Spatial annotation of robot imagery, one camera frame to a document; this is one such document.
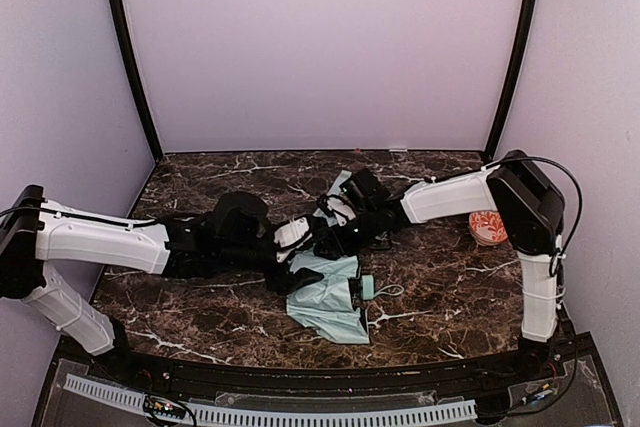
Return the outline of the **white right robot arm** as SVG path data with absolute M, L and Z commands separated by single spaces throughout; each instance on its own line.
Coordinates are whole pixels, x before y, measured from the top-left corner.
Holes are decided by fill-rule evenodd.
M 384 233 L 440 218 L 495 212 L 521 266 L 521 335 L 546 343 L 557 327 L 562 263 L 575 233 L 564 229 L 564 195 L 541 164 L 567 170 L 551 159 L 512 150 L 474 171 L 423 179 L 396 195 L 363 169 L 339 187 L 338 197 L 353 209 L 353 218 L 315 228 L 313 251 L 335 260 L 358 254 Z

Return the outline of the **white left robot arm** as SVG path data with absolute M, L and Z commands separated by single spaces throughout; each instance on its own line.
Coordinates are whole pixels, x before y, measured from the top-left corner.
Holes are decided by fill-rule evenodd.
M 57 260 L 119 266 L 165 278 L 210 278 L 232 270 L 261 273 L 268 290 L 291 294 L 323 279 L 288 259 L 311 243 L 308 216 L 276 226 L 267 204 L 248 192 L 220 197 L 205 213 L 132 220 L 79 211 L 27 186 L 1 214 L 1 295 L 44 315 L 94 357 L 126 354 L 123 326 L 100 313 L 54 267 Z

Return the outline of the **black and mint umbrella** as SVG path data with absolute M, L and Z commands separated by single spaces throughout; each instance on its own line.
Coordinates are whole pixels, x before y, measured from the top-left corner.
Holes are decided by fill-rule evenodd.
M 317 199 L 314 216 L 340 226 L 366 216 L 373 223 L 368 248 L 382 240 L 399 220 L 390 197 L 388 188 L 370 170 L 343 171 L 329 191 Z M 329 260 L 316 256 L 312 248 L 300 255 L 302 264 L 322 273 L 324 279 L 288 295 L 287 315 L 332 343 L 369 344 L 367 314 L 362 304 L 375 298 L 375 282 L 371 275 L 361 273 L 358 254 Z

